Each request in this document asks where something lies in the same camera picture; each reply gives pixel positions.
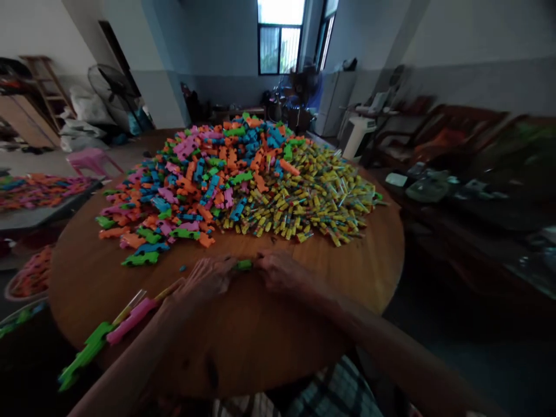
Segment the hand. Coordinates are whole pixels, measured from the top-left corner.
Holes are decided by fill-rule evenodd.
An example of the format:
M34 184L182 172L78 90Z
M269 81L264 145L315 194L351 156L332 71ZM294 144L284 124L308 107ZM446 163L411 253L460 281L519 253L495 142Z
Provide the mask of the hand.
M228 290L235 257L203 258L197 261L189 277L163 302L161 310L177 310L187 315L191 310Z
M312 273L287 252L260 251L255 267L264 271L265 285L270 291L298 292L313 282Z

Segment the window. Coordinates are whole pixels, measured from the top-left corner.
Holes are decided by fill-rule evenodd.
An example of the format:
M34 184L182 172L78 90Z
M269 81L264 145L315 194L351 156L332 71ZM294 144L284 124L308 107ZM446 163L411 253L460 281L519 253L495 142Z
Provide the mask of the window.
M320 25L319 42L315 51L315 60L318 63L319 71L324 69L326 64L326 55L332 37L332 27L334 26L334 18L336 17L336 9L338 8L338 0L326 0L323 9L323 19Z
M297 70L305 0L257 0L259 75Z

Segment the round wooden table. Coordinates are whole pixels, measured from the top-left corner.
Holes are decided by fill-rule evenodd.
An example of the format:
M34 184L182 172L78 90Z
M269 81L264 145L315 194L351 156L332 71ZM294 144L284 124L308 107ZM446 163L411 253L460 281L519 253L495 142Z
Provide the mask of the round wooden table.
M120 265L130 251L120 249L117 239L98 238L94 218L109 204L97 193L69 222L54 251L49 297L59 329L81 349L92 331L102 321L112 321L139 289L154 297L180 276L187 277L199 258L227 253L255 258L262 248L290 252L331 287L382 313L401 275L404 235L398 206L361 171L391 203L367 216L363 239L336 248L318 232L296 244L280 237L272 242L269 233L256 238L216 231L216 244L209 249L181 240L156 265L138 268ZM188 268L180 273L184 264ZM107 368L140 330L120 345L105 348L98 363ZM306 306L266 292L261 277L251 271L235 279L225 295L195 312L176 335L152 382L161 392L193 397L252 394L310 375L352 346L340 330Z

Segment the pink plastic stool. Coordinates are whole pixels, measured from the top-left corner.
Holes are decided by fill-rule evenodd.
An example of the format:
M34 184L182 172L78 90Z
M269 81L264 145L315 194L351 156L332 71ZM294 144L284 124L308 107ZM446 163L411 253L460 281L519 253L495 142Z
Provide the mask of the pink plastic stool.
M74 152L68 155L66 161L69 162L75 172L77 172L77 175L81 177L83 177L83 174L81 173L82 169L89 169L97 175L110 177L110 175L108 175L103 168L103 164L105 162L112 163L118 171L123 173L123 170L119 167L119 165L115 163L114 160L110 158L102 149L87 148L80 152Z

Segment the wooden chair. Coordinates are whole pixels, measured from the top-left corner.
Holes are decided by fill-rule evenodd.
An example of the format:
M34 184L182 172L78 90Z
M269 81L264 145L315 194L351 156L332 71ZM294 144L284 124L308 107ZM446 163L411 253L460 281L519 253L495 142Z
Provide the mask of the wooden chair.
M484 147L482 136L502 121L507 112L476 107L445 105L436 106L413 132L385 131L374 140L373 147L361 158L362 165L369 167L379 161L385 166L406 171L410 167L415 147L433 141L444 129L462 132L464 141L454 148L441 148L440 153L457 150L464 153L476 153ZM409 140L403 145L382 146L390 136L405 136Z

